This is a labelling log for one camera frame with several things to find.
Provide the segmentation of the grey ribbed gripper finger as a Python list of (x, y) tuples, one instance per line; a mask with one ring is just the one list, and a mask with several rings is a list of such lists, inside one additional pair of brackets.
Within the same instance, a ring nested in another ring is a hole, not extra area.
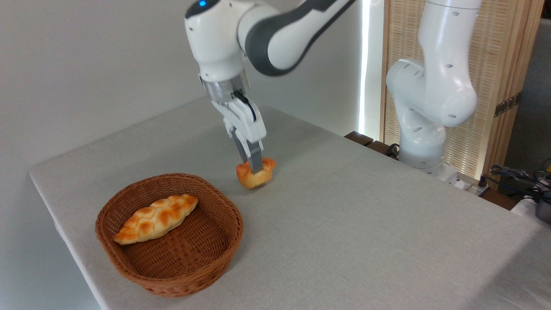
[(233, 139), (233, 141), (236, 145), (236, 148), (239, 149), (240, 142), (239, 142), (239, 139), (235, 135), (235, 130), (236, 130), (235, 126), (233, 126), (227, 118), (223, 118), (223, 122), (224, 122), (224, 126), (226, 128), (226, 131), (228, 133), (228, 136)]
[(261, 152), (263, 150), (262, 140), (259, 140), (256, 143), (250, 143), (249, 141), (246, 141), (246, 146), (250, 151), (250, 155), (247, 155), (245, 147), (242, 145), (237, 137), (235, 137), (235, 143), (243, 163), (249, 164), (250, 170), (253, 174), (259, 173), (263, 169), (261, 155)]

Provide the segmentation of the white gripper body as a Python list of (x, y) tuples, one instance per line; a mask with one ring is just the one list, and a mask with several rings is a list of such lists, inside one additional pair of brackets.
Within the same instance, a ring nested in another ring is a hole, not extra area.
[(225, 102), (212, 101), (213, 106), (223, 118), (235, 126), (235, 135), (243, 146), (246, 141), (256, 143), (267, 136), (262, 115), (258, 106), (248, 100), (242, 91), (235, 91)]

